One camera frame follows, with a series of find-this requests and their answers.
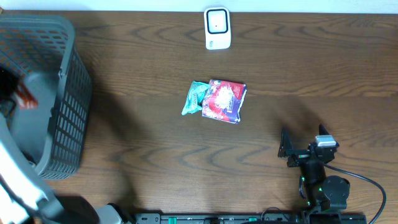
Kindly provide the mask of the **purple red snack packet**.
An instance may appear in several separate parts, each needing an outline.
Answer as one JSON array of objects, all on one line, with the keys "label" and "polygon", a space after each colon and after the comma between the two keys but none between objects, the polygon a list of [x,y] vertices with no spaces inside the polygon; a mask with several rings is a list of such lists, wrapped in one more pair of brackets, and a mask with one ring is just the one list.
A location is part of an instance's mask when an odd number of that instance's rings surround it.
[{"label": "purple red snack packet", "polygon": [[224,80],[210,80],[209,84],[210,88],[202,101],[202,116],[238,124],[247,92],[246,85]]}]

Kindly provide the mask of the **teal wipes packet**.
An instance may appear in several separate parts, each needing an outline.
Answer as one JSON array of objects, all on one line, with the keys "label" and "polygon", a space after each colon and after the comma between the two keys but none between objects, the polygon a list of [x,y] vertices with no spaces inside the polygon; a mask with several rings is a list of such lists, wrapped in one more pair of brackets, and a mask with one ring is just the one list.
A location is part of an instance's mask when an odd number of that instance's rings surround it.
[{"label": "teal wipes packet", "polygon": [[187,94],[187,99],[182,110],[182,115],[193,114],[202,110],[201,103],[210,85],[193,81]]}]

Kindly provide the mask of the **orange red snack packet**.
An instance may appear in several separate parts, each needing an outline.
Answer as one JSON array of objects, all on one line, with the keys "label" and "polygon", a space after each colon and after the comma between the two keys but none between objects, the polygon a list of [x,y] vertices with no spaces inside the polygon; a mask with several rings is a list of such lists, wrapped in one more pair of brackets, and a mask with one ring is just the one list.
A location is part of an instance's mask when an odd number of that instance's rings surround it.
[{"label": "orange red snack packet", "polygon": [[22,82],[18,83],[13,95],[16,98],[20,109],[32,110],[38,107],[38,101]]}]

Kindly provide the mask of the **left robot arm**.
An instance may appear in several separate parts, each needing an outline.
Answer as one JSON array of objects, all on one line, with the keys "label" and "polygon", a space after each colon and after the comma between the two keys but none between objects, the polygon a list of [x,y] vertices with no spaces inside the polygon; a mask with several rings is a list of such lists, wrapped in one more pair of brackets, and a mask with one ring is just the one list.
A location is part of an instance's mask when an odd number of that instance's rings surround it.
[{"label": "left robot arm", "polygon": [[33,170],[13,140],[6,118],[17,99],[25,105],[36,102],[19,78],[1,69],[1,102],[10,102],[8,113],[1,113],[1,220],[3,223],[135,223],[114,203],[93,208],[81,196],[57,195]]}]

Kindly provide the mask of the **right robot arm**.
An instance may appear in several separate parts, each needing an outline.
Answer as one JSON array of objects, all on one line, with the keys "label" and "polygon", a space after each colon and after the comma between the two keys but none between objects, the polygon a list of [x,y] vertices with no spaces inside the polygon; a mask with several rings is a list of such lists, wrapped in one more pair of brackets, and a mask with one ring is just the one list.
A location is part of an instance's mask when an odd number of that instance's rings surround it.
[{"label": "right robot arm", "polygon": [[323,125],[319,125],[318,130],[314,142],[306,149],[295,149],[288,130],[284,128],[277,156],[287,159],[287,167],[300,169],[304,197],[311,209],[316,212],[340,212],[347,208],[350,182],[337,175],[326,175],[325,167],[335,158],[340,145]]}]

